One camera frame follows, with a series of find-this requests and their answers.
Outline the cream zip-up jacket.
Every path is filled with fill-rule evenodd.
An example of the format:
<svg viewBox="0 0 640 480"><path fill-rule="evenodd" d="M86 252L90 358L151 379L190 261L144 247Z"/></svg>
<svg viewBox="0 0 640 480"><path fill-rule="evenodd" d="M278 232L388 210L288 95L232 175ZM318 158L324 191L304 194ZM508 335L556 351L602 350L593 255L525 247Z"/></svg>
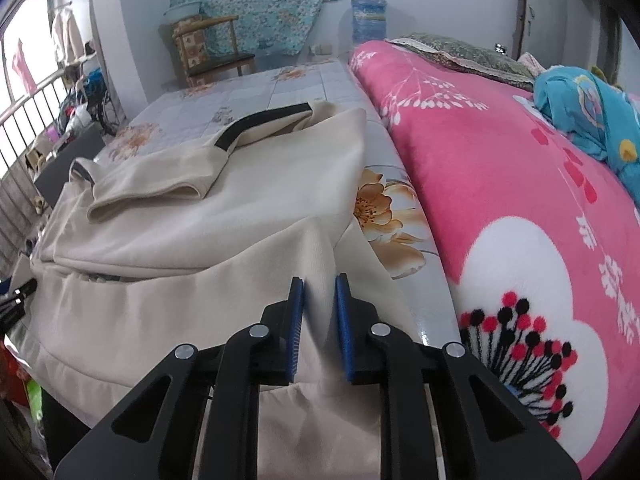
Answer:
<svg viewBox="0 0 640 480"><path fill-rule="evenodd" d="M214 140L107 166L78 160L13 272L38 286L6 339L51 396L93 424L173 348L222 344L301 278L297 374L260 396L258 471L378 475L380 395L345 380L337 275L385 322L413 322L355 217L366 113L329 102L310 110L291 131L278 110L263 110Z"/></svg>

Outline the blue patterned clothing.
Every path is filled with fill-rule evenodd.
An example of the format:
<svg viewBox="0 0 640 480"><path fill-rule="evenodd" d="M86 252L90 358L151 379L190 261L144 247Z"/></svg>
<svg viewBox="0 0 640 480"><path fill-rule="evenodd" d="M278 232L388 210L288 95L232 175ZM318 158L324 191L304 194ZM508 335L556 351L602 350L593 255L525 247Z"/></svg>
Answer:
<svg viewBox="0 0 640 480"><path fill-rule="evenodd" d="M534 81L538 112L570 142L603 162L639 201L639 109L626 92L575 66L555 66Z"/></svg>

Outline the green paper bag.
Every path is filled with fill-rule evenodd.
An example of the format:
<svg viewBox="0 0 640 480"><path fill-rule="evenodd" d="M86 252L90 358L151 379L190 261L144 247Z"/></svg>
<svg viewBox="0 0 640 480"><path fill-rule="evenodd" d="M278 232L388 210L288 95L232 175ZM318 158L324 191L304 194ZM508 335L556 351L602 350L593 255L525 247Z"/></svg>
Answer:
<svg viewBox="0 0 640 480"><path fill-rule="evenodd" d="M26 382L26 393L32 419L34 422L42 421L42 390L33 379Z"/></svg>

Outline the floral bed sheet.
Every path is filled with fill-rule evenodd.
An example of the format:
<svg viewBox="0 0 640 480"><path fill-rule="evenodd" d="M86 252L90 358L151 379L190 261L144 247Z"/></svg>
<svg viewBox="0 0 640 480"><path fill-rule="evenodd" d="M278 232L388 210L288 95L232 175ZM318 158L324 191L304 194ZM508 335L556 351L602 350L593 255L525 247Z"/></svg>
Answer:
<svg viewBox="0 0 640 480"><path fill-rule="evenodd" d="M356 218L404 295L422 344L441 347L456 340L454 302L418 193L380 116L343 62L330 58L166 93L120 128L96 162L118 164L184 142L214 140L232 122L263 110L278 110L291 131L296 122L308 122L317 102L366 113Z"/></svg>

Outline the metal railing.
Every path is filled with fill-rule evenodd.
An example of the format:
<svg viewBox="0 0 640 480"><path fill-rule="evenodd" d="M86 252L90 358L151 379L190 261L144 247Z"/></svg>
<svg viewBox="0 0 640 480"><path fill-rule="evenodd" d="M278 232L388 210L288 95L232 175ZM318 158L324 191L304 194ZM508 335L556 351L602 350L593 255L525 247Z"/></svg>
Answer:
<svg viewBox="0 0 640 480"><path fill-rule="evenodd" d="M33 96L22 96L1 114L1 274L9 272L39 218L39 193L26 156L53 126L66 93L63 70L58 70L38 84Z"/></svg>

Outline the pink floral blanket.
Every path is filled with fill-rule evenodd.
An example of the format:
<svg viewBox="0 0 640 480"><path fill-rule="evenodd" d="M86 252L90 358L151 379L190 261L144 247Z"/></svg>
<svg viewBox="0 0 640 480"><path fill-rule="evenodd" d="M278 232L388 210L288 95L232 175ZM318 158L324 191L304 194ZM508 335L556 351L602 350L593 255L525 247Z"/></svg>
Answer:
<svg viewBox="0 0 640 480"><path fill-rule="evenodd" d="M639 213L527 93L387 41L350 68L404 163L462 342L587 479L639 474Z"/></svg>

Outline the grey green pillow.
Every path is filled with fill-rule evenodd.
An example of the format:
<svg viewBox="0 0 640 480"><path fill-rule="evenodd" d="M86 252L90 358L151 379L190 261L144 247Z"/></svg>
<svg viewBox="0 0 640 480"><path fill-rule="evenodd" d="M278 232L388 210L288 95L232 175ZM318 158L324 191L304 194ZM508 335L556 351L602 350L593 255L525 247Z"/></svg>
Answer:
<svg viewBox="0 0 640 480"><path fill-rule="evenodd" d="M389 39L388 42L408 49L448 70L481 76L527 91L534 88L535 78L530 70L496 50L426 32L412 32L407 37Z"/></svg>

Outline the wooden chair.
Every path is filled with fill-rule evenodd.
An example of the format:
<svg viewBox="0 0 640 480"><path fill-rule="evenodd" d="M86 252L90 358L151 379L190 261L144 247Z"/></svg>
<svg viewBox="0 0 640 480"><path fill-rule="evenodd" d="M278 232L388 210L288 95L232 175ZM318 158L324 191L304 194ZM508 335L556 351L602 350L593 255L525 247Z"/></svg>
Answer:
<svg viewBox="0 0 640 480"><path fill-rule="evenodd" d="M239 76L254 73L255 55L239 48L234 27L238 19L235 14L219 18L195 14L172 25L172 40L189 88L212 84L219 74L230 70L235 70ZM220 46L215 41L213 29L220 26L227 29L228 46Z"/></svg>

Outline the blue water bottle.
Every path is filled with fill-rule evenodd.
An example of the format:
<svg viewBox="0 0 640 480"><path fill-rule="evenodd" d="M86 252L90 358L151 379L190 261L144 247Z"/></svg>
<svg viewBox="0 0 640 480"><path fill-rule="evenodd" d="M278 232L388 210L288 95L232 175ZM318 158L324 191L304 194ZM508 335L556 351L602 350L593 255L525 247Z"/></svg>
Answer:
<svg viewBox="0 0 640 480"><path fill-rule="evenodd" d="M350 0L352 45L386 38L386 0Z"/></svg>

